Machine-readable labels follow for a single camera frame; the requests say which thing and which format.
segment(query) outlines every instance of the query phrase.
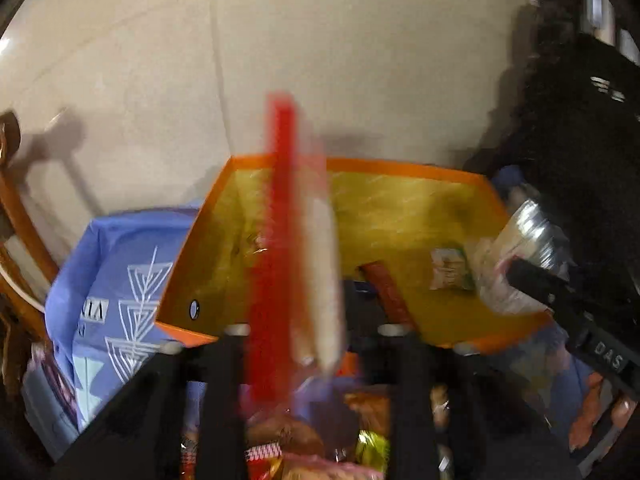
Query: food package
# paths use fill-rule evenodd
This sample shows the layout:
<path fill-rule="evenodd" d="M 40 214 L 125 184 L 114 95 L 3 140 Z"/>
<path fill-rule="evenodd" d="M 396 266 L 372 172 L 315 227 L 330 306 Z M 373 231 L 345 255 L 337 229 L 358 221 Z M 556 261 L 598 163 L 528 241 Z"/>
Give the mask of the food package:
<path fill-rule="evenodd" d="M 525 200 L 495 240 L 481 238 L 466 246 L 469 265 L 480 299 L 499 314 L 530 314 L 546 305 L 509 285 L 506 271 L 514 258 L 531 263 L 568 280 L 571 264 L 562 231 L 542 214 L 535 200 Z"/>
<path fill-rule="evenodd" d="M 284 454 L 282 480 L 383 480 L 375 469 L 315 456 Z"/>
<path fill-rule="evenodd" d="M 460 288 L 473 290 L 474 279 L 466 264 L 465 253 L 460 248 L 440 247 L 431 251 L 433 278 L 431 290 Z"/>
<path fill-rule="evenodd" d="M 389 462 L 389 440 L 373 431 L 362 430 L 356 445 L 356 462 L 384 474 Z"/>
<path fill-rule="evenodd" d="M 345 349 L 344 307 L 326 158 L 288 96 L 270 101 L 273 171 L 249 312 L 248 382 L 260 410 L 286 409 Z"/>
<path fill-rule="evenodd" d="M 449 397 L 447 387 L 437 384 L 431 389 L 431 412 L 433 413 L 433 425 L 437 430 L 446 430 L 449 425 Z"/>
<path fill-rule="evenodd" d="M 250 421 L 246 440 L 252 447 L 276 442 L 285 452 L 324 456 L 324 443 L 316 430 L 287 413 L 274 414 L 254 423 Z"/>
<path fill-rule="evenodd" d="M 282 450 L 276 443 L 251 447 L 244 456 L 249 480 L 271 480 L 282 464 Z"/>
<path fill-rule="evenodd" d="M 360 272 L 365 279 L 378 291 L 378 297 L 382 308 L 390 323 L 404 324 L 412 330 L 418 330 L 413 316 L 409 313 L 402 294 L 396 285 L 391 273 L 382 261 L 375 261 L 360 266 Z"/>
<path fill-rule="evenodd" d="M 391 428 L 390 401 L 387 394 L 353 392 L 344 403 L 360 417 L 360 429 L 388 438 Z"/>
<path fill-rule="evenodd" d="M 198 433 L 185 432 L 180 443 L 180 480 L 193 480 L 196 474 Z"/>

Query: brown wrapper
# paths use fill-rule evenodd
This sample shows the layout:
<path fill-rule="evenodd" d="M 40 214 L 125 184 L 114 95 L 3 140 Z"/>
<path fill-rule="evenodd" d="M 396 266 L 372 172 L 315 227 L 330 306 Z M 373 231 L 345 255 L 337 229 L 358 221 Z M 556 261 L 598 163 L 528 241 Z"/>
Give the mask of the brown wrapper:
<path fill-rule="evenodd" d="M 389 397 L 369 392 L 355 392 L 344 396 L 344 403 L 360 416 L 360 429 L 389 437 L 391 420 Z"/>
<path fill-rule="evenodd" d="M 277 442 L 283 452 L 324 456 L 324 443 L 316 430 L 290 415 L 273 415 L 249 424 L 246 440 L 249 447 Z"/>
<path fill-rule="evenodd" d="M 446 430 L 449 425 L 449 397 L 447 387 L 437 384 L 431 389 L 431 412 L 437 430 Z"/>
<path fill-rule="evenodd" d="M 285 454 L 282 480 L 383 480 L 383 474 L 348 462 Z"/>

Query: candy wrapper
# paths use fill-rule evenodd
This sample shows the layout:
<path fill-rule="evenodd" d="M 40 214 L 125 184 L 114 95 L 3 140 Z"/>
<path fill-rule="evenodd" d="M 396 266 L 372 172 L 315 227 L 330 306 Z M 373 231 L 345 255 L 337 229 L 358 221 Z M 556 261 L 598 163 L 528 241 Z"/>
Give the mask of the candy wrapper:
<path fill-rule="evenodd" d="M 474 279 L 469 272 L 466 256 L 459 248 L 437 248 L 431 251 L 433 279 L 431 290 L 460 288 L 474 290 Z"/>
<path fill-rule="evenodd" d="M 285 453 L 282 480 L 383 480 L 380 471 L 347 462 Z"/>
<path fill-rule="evenodd" d="M 449 425 L 449 397 L 447 387 L 438 384 L 431 389 L 431 412 L 437 430 L 446 430 Z"/>
<path fill-rule="evenodd" d="M 250 422 L 246 440 L 249 446 L 277 442 L 287 452 L 324 456 L 324 443 L 316 430 L 287 414 L 272 415 L 259 422 Z"/>
<path fill-rule="evenodd" d="M 356 462 L 384 474 L 389 462 L 389 441 L 373 431 L 361 431 L 356 445 Z"/>
<path fill-rule="evenodd" d="M 387 394 L 353 392 L 344 396 L 344 403 L 360 417 L 360 428 L 388 438 L 391 428 Z"/>
<path fill-rule="evenodd" d="M 249 480 L 271 480 L 282 464 L 282 451 L 276 443 L 249 448 L 244 456 Z"/>
<path fill-rule="evenodd" d="M 195 478 L 197 453 L 198 434 L 193 431 L 184 433 L 180 443 L 180 480 Z"/>

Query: black fabric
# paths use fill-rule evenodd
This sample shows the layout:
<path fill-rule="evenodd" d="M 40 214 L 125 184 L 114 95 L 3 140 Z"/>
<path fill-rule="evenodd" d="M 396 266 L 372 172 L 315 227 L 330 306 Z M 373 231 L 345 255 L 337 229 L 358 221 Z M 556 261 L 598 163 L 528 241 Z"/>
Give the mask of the black fabric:
<path fill-rule="evenodd" d="M 50 464 L 40 459 L 33 446 L 0 412 L 0 470 L 6 480 L 45 480 Z"/>
<path fill-rule="evenodd" d="M 611 450 L 596 464 L 589 480 L 640 478 L 640 410 L 636 410 Z"/>
<path fill-rule="evenodd" d="M 519 164 L 571 241 L 584 290 L 635 303 L 640 278 L 640 69 L 591 36 L 538 63 L 517 131 L 490 171 Z"/>

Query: snack bag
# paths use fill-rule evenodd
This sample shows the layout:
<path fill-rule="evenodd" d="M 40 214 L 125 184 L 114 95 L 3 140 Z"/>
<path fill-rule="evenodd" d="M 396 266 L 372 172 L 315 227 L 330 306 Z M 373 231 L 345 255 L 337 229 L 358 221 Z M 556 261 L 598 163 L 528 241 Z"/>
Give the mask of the snack bag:
<path fill-rule="evenodd" d="M 437 248 L 431 251 L 433 279 L 431 290 L 461 288 L 473 290 L 474 280 L 466 264 L 465 253 L 458 248 Z"/>
<path fill-rule="evenodd" d="M 324 442 L 309 424 L 289 413 L 277 413 L 265 420 L 247 425 L 246 440 L 249 446 L 263 447 L 277 442 L 285 452 L 300 455 L 324 456 Z"/>
<path fill-rule="evenodd" d="M 361 430 L 389 437 L 391 410 L 386 393 L 352 392 L 344 396 L 344 403 L 360 417 Z"/>
<path fill-rule="evenodd" d="M 348 462 L 329 462 L 316 456 L 284 454 L 282 480 L 383 480 L 375 469 Z"/>
<path fill-rule="evenodd" d="M 244 452 L 249 480 L 271 480 L 282 464 L 282 451 L 275 443 L 247 449 Z"/>
<path fill-rule="evenodd" d="M 382 474 L 389 462 L 389 441 L 373 431 L 362 430 L 356 444 L 356 462 Z"/>

